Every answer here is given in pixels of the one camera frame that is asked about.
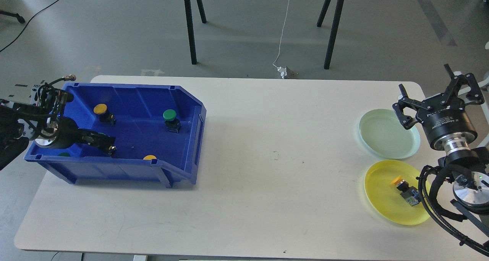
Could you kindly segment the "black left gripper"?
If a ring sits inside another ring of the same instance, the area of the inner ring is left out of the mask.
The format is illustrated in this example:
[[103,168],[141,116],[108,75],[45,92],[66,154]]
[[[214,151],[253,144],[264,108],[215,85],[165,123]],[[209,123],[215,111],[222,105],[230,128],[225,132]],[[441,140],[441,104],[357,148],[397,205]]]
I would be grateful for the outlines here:
[[47,121],[40,136],[34,141],[41,148],[66,149],[75,143],[98,149],[105,154],[113,154],[116,138],[91,129],[79,129],[76,122],[68,117]]

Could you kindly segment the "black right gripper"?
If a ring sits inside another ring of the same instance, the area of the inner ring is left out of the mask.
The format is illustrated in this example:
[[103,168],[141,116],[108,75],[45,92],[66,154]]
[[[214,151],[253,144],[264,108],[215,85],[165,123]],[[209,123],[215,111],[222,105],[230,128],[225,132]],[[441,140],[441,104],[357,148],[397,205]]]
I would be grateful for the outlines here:
[[[416,123],[421,123],[429,145],[434,150],[443,150],[439,141],[450,134],[461,133],[468,144],[475,141],[478,134],[471,123],[466,110],[466,105],[484,104],[484,96],[473,73],[455,75],[449,64],[444,64],[445,70],[450,76],[450,83],[441,97],[430,97],[422,101],[430,110],[423,109],[423,103],[411,99],[403,84],[399,85],[400,98],[392,105],[392,108],[402,127],[411,129]],[[465,94],[463,102],[458,97]],[[407,116],[405,108],[416,111],[416,116]]]

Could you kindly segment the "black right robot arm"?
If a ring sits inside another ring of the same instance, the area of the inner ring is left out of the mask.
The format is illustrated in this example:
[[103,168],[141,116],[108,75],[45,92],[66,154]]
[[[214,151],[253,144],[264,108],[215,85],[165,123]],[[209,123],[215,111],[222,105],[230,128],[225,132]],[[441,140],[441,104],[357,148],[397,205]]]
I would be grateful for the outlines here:
[[430,217],[447,233],[473,250],[488,256],[488,242],[478,243],[447,219],[470,221],[488,235],[488,146],[470,148],[478,134],[466,113],[468,105],[483,105],[482,90],[472,73],[456,74],[449,64],[446,89],[422,101],[411,99],[400,84],[400,96],[392,108],[406,130],[420,123],[433,150],[443,151],[435,167],[426,165],[418,180],[419,201]]

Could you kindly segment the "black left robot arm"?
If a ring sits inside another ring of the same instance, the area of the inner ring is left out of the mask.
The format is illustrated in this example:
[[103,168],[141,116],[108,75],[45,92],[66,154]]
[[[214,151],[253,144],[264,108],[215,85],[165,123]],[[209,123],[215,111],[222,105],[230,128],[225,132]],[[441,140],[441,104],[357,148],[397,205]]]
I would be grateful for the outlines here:
[[80,128],[73,119],[64,116],[66,105],[74,100],[74,95],[54,85],[75,80],[75,75],[65,75],[33,87],[30,103],[1,99],[2,169],[21,155],[30,141],[42,148],[67,149],[73,144],[86,144],[110,156],[115,153],[115,137]]

